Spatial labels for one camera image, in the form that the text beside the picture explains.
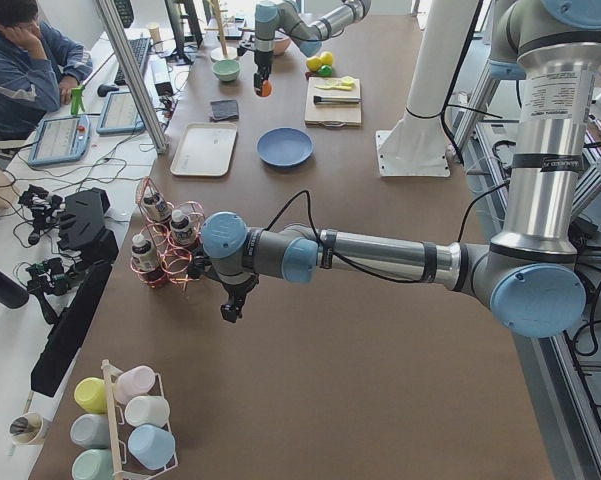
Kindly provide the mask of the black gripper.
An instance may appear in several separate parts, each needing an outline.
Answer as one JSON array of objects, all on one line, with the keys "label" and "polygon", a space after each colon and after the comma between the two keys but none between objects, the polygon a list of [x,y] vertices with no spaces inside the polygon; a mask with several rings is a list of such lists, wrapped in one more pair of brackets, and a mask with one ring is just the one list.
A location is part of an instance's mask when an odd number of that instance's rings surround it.
[{"label": "black gripper", "polygon": [[262,84],[270,83],[270,73],[273,66],[273,51],[254,51],[254,61],[257,66],[256,73],[253,75],[253,87],[256,94],[261,94]]},{"label": "black gripper", "polygon": [[248,274],[245,280],[232,284],[217,275],[217,281],[222,284],[228,295],[227,301],[220,306],[222,318],[230,323],[237,322],[243,317],[242,308],[247,295],[258,285],[259,276]]}]

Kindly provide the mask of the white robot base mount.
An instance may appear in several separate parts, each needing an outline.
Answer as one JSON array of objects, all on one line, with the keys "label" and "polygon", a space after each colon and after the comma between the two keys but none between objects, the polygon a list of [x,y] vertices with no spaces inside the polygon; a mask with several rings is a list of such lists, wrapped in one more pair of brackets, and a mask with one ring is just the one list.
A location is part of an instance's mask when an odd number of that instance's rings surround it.
[{"label": "white robot base mount", "polygon": [[448,177],[450,140],[442,120],[466,46],[482,8],[480,1],[434,1],[429,10],[403,117],[376,133],[383,177]]}]

